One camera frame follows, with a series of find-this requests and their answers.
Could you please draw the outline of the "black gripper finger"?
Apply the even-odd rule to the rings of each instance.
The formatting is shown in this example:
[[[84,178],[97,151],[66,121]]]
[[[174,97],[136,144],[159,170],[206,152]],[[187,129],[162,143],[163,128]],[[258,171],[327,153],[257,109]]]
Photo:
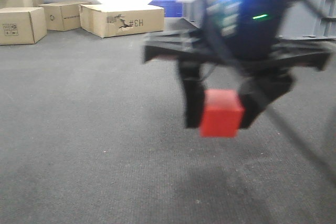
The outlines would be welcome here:
[[[245,109],[239,128],[249,128],[267,106],[288,93],[292,85],[293,77],[256,77],[244,81],[238,89]]]
[[[195,61],[179,61],[179,79],[185,97],[185,127],[198,128],[202,120],[205,101],[201,64]]]

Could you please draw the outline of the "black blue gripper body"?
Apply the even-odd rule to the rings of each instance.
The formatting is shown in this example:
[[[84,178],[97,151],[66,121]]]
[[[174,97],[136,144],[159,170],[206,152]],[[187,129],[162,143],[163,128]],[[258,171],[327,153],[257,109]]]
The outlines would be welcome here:
[[[315,42],[278,36],[286,10],[302,1],[317,15],[322,12],[309,0],[199,0],[199,28],[148,35],[144,62],[176,59],[215,63],[256,77],[280,74],[303,66],[324,70],[331,54]]]

